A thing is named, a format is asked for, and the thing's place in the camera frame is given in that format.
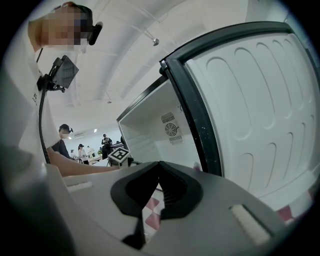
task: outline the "white sleeve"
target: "white sleeve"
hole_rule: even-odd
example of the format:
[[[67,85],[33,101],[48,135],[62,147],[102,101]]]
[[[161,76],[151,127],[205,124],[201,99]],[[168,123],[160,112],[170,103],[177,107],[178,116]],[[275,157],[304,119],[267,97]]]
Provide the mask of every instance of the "white sleeve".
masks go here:
[[[44,99],[41,126],[44,144],[46,148],[50,148],[60,140],[60,137],[58,135],[58,131],[55,128],[54,121],[51,116],[50,106],[47,97]]]

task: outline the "refrigerator door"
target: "refrigerator door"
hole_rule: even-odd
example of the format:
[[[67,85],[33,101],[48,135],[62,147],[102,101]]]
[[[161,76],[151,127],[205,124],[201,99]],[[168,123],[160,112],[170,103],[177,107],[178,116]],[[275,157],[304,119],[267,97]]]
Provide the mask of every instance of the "refrigerator door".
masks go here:
[[[162,67],[191,119],[202,122],[196,127],[202,154],[217,145],[224,177],[274,210],[316,181],[319,83],[287,24],[253,22],[213,31],[169,55]],[[188,86],[197,106],[190,104]],[[197,108],[207,114],[203,120]],[[203,129],[213,135],[201,136]],[[207,165],[209,171],[215,167]]]

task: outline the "white ceiling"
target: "white ceiling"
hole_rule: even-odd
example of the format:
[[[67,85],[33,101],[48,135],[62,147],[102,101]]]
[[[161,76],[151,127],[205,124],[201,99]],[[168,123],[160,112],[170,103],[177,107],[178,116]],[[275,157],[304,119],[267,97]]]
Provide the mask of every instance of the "white ceiling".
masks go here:
[[[44,2],[40,17],[63,3]],[[45,48],[39,68],[48,73],[56,57],[67,55],[79,68],[65,93],[49,92],[55,125],[75,133],[114,130],[123,110],[159,74],[159,60],[204,33],[246,20],[248,0],[78,0],[93,11],[102,31],[85,53]],[[160,44],[153,46],[152,38]]]

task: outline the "small screen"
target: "small screen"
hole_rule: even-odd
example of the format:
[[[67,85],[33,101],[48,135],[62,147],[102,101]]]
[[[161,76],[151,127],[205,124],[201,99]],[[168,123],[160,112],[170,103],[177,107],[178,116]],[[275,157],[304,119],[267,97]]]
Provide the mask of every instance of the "small screen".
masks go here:
[[[58,71],[52,81],[57,85],[68,89],[78,71],[79,69],[77,66],[68,58],[68,56],[64,55],[62,58],[62,64],[58,68]]]

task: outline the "table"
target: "table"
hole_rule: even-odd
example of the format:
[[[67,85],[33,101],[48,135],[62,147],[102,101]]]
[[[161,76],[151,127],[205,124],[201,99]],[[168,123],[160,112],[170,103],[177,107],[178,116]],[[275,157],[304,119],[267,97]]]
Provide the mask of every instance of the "table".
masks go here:
[[[99,154],[95,157],[88,158],[89,165],[93,165],[96,161],[100,161],[102,159],[102,155]]]

